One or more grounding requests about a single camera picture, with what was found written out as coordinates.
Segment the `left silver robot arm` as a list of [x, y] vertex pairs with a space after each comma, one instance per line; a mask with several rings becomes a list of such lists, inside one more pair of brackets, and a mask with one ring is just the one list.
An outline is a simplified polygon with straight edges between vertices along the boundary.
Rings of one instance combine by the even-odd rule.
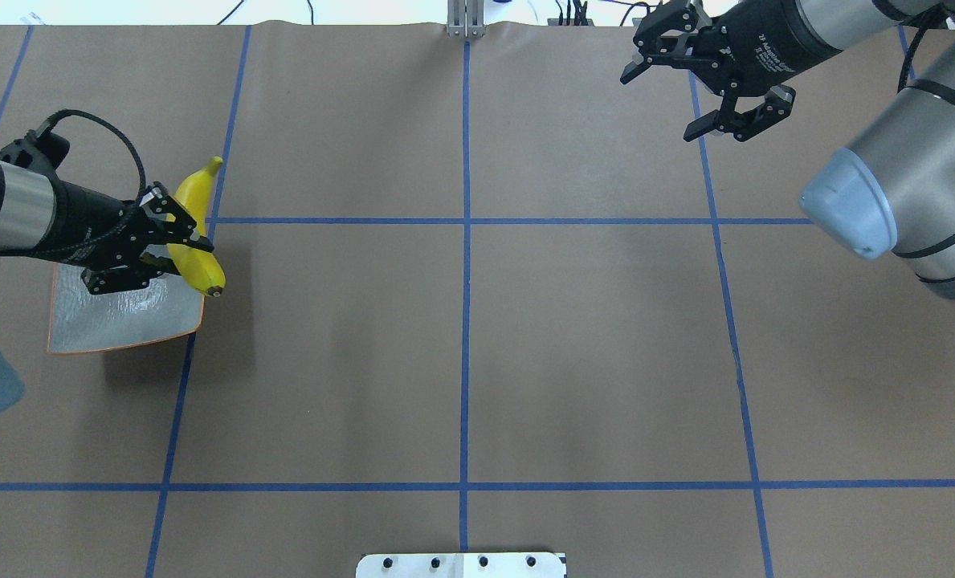
[[[22, 153], [0, 157], [0, 251], [84, 242], [120, 221], [121, 201], [61, 182], [49, 169], [18, 167]], [[180, 277], [169, 254], [151, 249], [202, 241], [201, 216], [159, 183], [135, 204], [129, 229], [77, 256], [56, 259], [51, 354], [105, 352], [161, 343], [198, 329], [204, 297]]]

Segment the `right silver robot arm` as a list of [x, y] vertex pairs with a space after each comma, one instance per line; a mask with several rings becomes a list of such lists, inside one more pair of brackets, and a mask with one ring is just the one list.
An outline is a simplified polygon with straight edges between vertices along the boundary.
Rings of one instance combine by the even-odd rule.
[[[955, 1], [741, 1], [720, 16], [668, 1], [636, 28], [627, 84], [653, 67], [690, 71], [720, 107], [684, 139], [745, 142], [790, 117], [788, 81], [894, 26], [918, 38], [955, 23]], [[895, 254], [955, 307], [955, 43], [915, 78], [900, 71], [895, 99], [804, 187], [803, 213], [865, 259]]]

